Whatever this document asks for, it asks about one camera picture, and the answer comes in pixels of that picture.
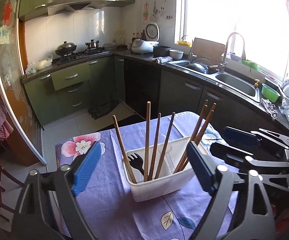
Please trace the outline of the black inner pot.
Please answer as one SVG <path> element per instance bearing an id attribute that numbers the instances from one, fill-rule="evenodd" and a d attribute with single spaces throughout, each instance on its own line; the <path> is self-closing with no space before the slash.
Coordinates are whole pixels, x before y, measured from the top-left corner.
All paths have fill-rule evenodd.
<path id="1" fill-rule="evenodd" d="M 171 48 L 168 46 L 154 46 L 153 47 L 153 57 L 169 56 L 170 50 L 171 50 Z"/>

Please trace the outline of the black wok with lid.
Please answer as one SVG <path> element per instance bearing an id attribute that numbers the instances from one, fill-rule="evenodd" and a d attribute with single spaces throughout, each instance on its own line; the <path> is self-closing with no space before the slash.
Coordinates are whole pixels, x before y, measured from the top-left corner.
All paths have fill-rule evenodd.
<path id="1" fill-rule="evenodd" d="M 59 56 L 68 55 L 74 53 L 77 48 L 77 45 L 73 42 L 64 41 L 63 44 L 59 45 L 55 50 L 55 53 Z"/>

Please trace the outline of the wooden chopstick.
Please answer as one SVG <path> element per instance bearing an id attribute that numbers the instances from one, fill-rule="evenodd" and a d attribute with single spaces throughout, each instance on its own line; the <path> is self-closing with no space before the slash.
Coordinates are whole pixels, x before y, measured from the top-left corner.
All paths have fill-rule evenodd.
<path id="1" fill-rule="evenodd" d="M 157 170 L 156 170 L 156 174 L 155 174 L 155 179 L 158 179 L 159 176 L 160 176 L 160 172 L 161 172 L 161 168 L 162 168 L 164 156 L 165 156 L 165 154 L 166 154 L 166 149 L 167 149 L 167 145 L 168 145 L 170 133 L 171 133 L 172 126 L 173 126 L 174 117 L 175 117 L 175 112 L 173 112 L 172 115 L 171 115 L 171 119 L 170 119 L 170 122 L 169 122 L 167 134 L 166 134 L 166 139 L 164 140 L 162 152 L 161 152 L 161 154 L 160 154 L 160 159 L 159 159 L 159 163 L 158 163 L 158 166 L 157 166 Z"/>
<path id="2" fill-rule="evenodd" d="M 193 130 L 193 133 L 191 135 L 190 141 L 193 141 L 196 138 L 197 134 L 198 134 L 202 119 L 203 119 L 203 117 L 205 115 L 205 112 L 206 112 L 206 109 L 207 109 L 207 104 L 208 104 L 208 100 L 206 99 L 205 102 L 204 102 L 204 106 L 202 107 L 202 110 L 200 112 L 200 116 L 199 116 L 198 122 L 196 123 L 196 126 L 195 126 L 195 128 Z M 178 162 L 178 165 L 177 165 L 177 167 L 174 170 L 174 173 L 177 173 L 177 172 L 179 172 L 182 169 L 182 167 L 183 167 L 183 165 L 184 165 L 184 163 L 186 161 L 186 158 L 187 158 L 186 157 L 186 150 L 184 150 L 184 152 L 183 152 L 183 154 L 181 156 L 181 159 Z"/>
<path id="3" fill-rule="evenodd" d="M 148 168 L 149 168 L 150 106 L 151 106 L 150 101 L 148 101 L 146 124 L 145 124 L 144 182 L 148 180 Z"/>
<path id="4" fill-rule="evenodd" d="M 212 105 L 212 107 L 208 113 L 206 113 L 207 112 L 207 109 L 206 109 L 205 115 L 204 115 L 202 122 L 201 122 L 201 125 L 200 125 L 200 129 L 198 131 L 198 134 L 197 134 L 196 138 L 193 140 L 196 143 L 196 145 L 198 145 L 200 143 L 202 136 L 204 135 L 205 130 L 206 130 L 209 122 L 211 121 L 212 116 L 214 114 L 214 109 L 216 108 L 216 105 L 217 105 L 216 103 L 213 103 L 213 105 Z M 185 163 L 184 163 L 184 165 L 180 171 L 182 171 L 186 167 L 187 163 L 188 163 L 188 160 L 186 158 L 186 161 L 185 161 Z"/>
<path id="5" fill-rule="evenodd" d="M 152 151 L 152 155 L 151 155 L 151 163 L 150 163 L 150 170 L 149 170 L 149 178 L 148 178 L 148 180 L 152 180 L 153 179 L 153 172 L 154 172 L 154 165 L 155 165 L 155 159 L 156 159 L 157 145 L 158 145 L 158 140 L 159 140 L 160 120 L 161 120 L 161 113 L 158 113 L 156 131 L 155 131 L 155 139 L 154 139 L 153 151 Z"/>
<path id="6" fill-rule="evenodd" d="M 116 115 L 113 115 L 113 122 L 114 122 L 115 131 L 116 131 L 116 134 L 117 134 L 117 139 L 119 141 L 120 149 L 121 149 L 121 152 L 123 154 L 123 159 L 124 159 L 124 162 L 125 162 L 126 169 L 128 171 L 128 174 L 130 176 L 130 179 L 131 179 L 132 183 L 136 184 L 137 181 L 135 179 L 134 173 L 132 171 L 132 167 L 130 165 L 130 161 L 129 161 L 127 153 L 126 153 L 125 146 L 123 144 L 123 140 L 122 140 L 120 129 L 119 129 L 119 126 L 118 126 L 118 123 L 117 123 Z"/>

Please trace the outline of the dark floor mat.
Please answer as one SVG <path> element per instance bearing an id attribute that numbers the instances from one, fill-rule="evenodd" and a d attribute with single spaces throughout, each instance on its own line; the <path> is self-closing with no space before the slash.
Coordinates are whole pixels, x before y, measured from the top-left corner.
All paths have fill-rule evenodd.
<path id="1" fill-rule="evenodd" d="M 88 109 L 88 113 L 92 116 L 93 119 L 97 120 L 108 115 L 112 112 L 117 106 L 119 102 L 117 100 L 112 100 L 110 102 L 104 103 L 100 106 L 95 106 Z"/>

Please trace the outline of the wooden chopstick in holder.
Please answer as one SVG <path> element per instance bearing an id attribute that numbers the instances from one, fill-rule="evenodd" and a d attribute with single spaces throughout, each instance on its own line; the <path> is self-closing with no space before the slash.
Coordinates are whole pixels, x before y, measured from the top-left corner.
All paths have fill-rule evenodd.
<path id="1" fill-rule="evenodd" d="M 151 106 L 150 101 L 148 101 L 146 124 L 145 124 L 144 182 L 148 180 L 148 168 L 149 168 L 150 106 Z"/>
<path id="2" fill-rule="evenodd" d="M 160 172 L 161 172 L 161 168 L 162 168 L 164 156 L 165 156 L 165 154 L 166 154 L 166 149 L 167 149 L 167 145 L 168 145 L 170 133 L 171 133 L 172 126 L 173 126 L 174 117 L 175 117 L 175 112 L 173 112 L 172 115 L 171 115 L 171 119 L 170 119 L 170 122 L 169 122 L 167 134 L 166 134 L 166 139 L 164 140 L 162 152 L 161 152 L 161 154 L 160 154 L 160 159 L 159 159 L 159 163 L 158 163 L 158 166 L 157 166 L 157 170 L 156 170 L 156 174 L 155 174 L 155 179 L 158 179 L 159 176 L 160 176 Z"/>
<path id="3" fill-rule="evenodd" d="M 200 125 L 200 129 L 198 131 L 198 134 L 197 134 L 196 138 L 193 140 L 196 143 L 196 145 L 198 145 L 200 143 L 202 136 L 204 135 L 205 130 L 206 130 L 209 122 L 211 121 L 212 116 L 214 114 L 214 109 L 216 108 L 216 105 L 217 105 L 216 103 L 213 103 L 213 105 L 212 105 L 212 107 L 208 113 L 206 113 L 207 112 L 207 109 L 206 109 L 205 115 L 204 115 L 202 122 L 201 122 L 201 125 Z M 185 163 L 184 163 L 184 165 L 180 171 L 182 171 L 186 167 L 187 163 L 188 163 L 188 160 L 186 158 L 186 161 L 185 161 Z"/>
<path id="4" fill-rule="evenodd" d="M 195 128 L 193 130 L 193 133 L 191 135 L 190 141 L 193 141 L 196 138 L 197 134 L 198 134 L 202 119 L 203 119 L 203 117 L 205 115 L 205 112 L 206 112 L 206 109 L 207 109 L 207 104 L 208 104 L 208 100 L 206 99 L 205 102 L 204 102 L 204 106 L 202 107 L 202 110 L 200 112 L 200 116 L 199 116 L 198 122 L 196 123 L 196 126 L 195 126 Z M 179 172 L 182 169 L 182 167 L 183 167 L 183 165 L 184 165 L 184 163 L 186 161 L 186 158 L 187 158 L 186 157 L 186 150 L 184 150 L 184 152 L 183 152 L 183 154 L 181 156 L 181 159 L 178 162 L 178 165 L 177 165 L 177 167 L 174 170 L 174 173 L 177 173 L 177 172 Z"/>
<path id="5" fill-rule="evenodd" d="M 160 120 L 161 120 L 161 113 L 158 113 L 156 131 L 155 131 L 155 139 L 154 139 L 153 151 L 152 151 L 152 155 L 151 155 L 151 163 L 150 163 L 150 170 L 149 170 L 149 178 L 148 178 L 148 180 L 152 180 L 153 179 L 153 172 L 154 172 L 154 165 L 155 165 L 155 159 L 156 159 L 157 145 L 158 145 L 158 140 L 159 140 Z"/>

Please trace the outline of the steel sink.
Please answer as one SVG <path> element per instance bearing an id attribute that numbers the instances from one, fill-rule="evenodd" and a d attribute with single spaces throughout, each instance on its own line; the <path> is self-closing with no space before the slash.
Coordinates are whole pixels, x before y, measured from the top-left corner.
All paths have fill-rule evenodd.
<path id="1" fill-rule="evenodd" d="M 260 91 L 254 85 L 228 73 L 217 73 L 215 79 L 255 102 L 260 102 Z"/>

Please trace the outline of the green plastic basin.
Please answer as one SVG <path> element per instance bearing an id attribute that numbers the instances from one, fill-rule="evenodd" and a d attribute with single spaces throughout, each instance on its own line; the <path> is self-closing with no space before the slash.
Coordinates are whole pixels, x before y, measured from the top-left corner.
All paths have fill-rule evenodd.
<path id="1" fill-rule="evenodd" d="M 262 96 L 264 98 L 268 99 L 270 102 L 275 103 L 278 98 L 281 96 L 277 91 L 275 91 L 270 86 L 266 85 L 265 83 L 262 83 Z"/>

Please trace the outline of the black plastic fork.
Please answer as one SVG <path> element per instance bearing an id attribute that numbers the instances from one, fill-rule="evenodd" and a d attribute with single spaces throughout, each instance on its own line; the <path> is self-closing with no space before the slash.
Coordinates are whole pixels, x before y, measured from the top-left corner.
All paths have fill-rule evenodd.
<path id="1" fill-rule="evenodd" d="M 133 153 L 133 154 L 128 156 L 128 159 L 129 159 L 129 163 L 130 163 L 131 167 L 140 171 L 140 173 L 142 175 L 144 175 L 144 169 L 142 167 L 144 164 L 144 160 L 142 159 L 142 157 L 140 155 L 138 155 L 137 153 Z"/>

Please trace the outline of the white bowl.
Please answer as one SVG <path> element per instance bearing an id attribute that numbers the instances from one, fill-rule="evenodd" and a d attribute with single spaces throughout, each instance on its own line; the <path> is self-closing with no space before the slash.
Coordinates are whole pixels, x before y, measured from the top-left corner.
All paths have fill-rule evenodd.
<path id="1" fill-rule="evenodd" d="M 170 49 L 169 50 L 169 55 L 174 61 L 181 60 L 182 57 L 183 57 L 183 51 L 182 50 Z"/>

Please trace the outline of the gas stove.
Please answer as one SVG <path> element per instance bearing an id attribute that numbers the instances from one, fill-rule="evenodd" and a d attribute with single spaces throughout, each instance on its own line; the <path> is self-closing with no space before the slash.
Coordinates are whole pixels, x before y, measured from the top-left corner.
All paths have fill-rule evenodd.
<path id="1" fill-rule="evenodd" d="M 95 49 L 87 49 L 84 51 L 80 51 L 80 52 L 74 52 L 68 55 L 64 55 L 61 56 L 57 59 L 55 59 L 56 63 L 66 63 L 69 61 L 74 61 L 77 59 L 82 59 L 82 58 L 86 58 L 88 56 L 95 56 L 95 55 L 107 55 L 109 54 L 110 51 L 108 50 L 104 50 L 103 48 L 95 48 Z"/>

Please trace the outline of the wooden cutting board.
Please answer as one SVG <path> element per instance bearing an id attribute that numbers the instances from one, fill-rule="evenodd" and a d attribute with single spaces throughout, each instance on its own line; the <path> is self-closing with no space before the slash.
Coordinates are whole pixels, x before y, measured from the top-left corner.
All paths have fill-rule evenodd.
<path id="1" fill-rule="evenodd" d="M 196 56 L 204 56 L 211 59 L 215 64 L 222 63 L 225 45 L 218 42 L 195 38 L 193 40 L 192 53 Z"/>

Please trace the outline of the white rice cooker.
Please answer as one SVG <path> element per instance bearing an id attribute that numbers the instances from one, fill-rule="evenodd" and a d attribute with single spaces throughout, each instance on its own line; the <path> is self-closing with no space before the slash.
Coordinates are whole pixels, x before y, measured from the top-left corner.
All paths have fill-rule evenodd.
<path id="1" fill-rule="evenodd" d="M 160 31 L 156 23 L 145 26 L 143 36 L 132 43 L 132 52 L 136 54 L 152 53 L 153 48 L 159 44 Z"/>

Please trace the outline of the purple floral tablecloth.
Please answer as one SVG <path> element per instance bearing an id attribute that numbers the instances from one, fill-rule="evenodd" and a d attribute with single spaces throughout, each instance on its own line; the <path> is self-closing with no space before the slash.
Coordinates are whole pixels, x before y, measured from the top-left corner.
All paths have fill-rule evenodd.
<path id="1" fill-rule="evenodd" d="M 170 140 L 192 135 L 199 116 L 175 115 Z M 145 146 L 145 122 L 120 127 L 126 151 Z M 76 198 L 99 239 L 189 239 L 211 200 L 194 176 L 182 189 L 137 203 L 126 181 L 115 129 L 72 137 L 55 145 L 57 165 L 71 164 L 99 141 L 102 156 L 88 186 Z"/>

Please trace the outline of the small steel pot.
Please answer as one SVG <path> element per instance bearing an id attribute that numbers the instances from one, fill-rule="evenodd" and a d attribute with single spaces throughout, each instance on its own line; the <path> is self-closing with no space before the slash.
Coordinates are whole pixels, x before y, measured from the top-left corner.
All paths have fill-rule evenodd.
<path id="1" fill-rule="evenodd" d="M 99 43 L 100 41 L 99 40 L 94 40 L 94 39 L 91 39 L 90 42 L 86 42 L 85 45 L 87 46 L 87 48 L 85 50 L 93 50 L 93 49 L 98 49 L 99 48 Z"/>

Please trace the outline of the white plastic utensil holder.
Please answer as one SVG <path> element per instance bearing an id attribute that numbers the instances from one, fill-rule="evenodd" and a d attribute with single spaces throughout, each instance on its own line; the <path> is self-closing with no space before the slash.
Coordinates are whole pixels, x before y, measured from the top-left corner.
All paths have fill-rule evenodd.
<path id="1" fill-rule="evenodd" d="M 194 177 L 195 174 L 190 164 L 187 164 L 184 170 L 174 173 L 189 139 L 190 137 L 188 136 L 168 142 L 159 178 L 157 179 L 153 178 L 145 182 L 142 173 L 136 168 L 132 168 L 136 179 L 136 183 L 134 184 L 131 181 L 126 166 L 123 165 L 126 180 L 131 187 L 134 201 L 143 202 L 172 193 L 183 188 Z"/>

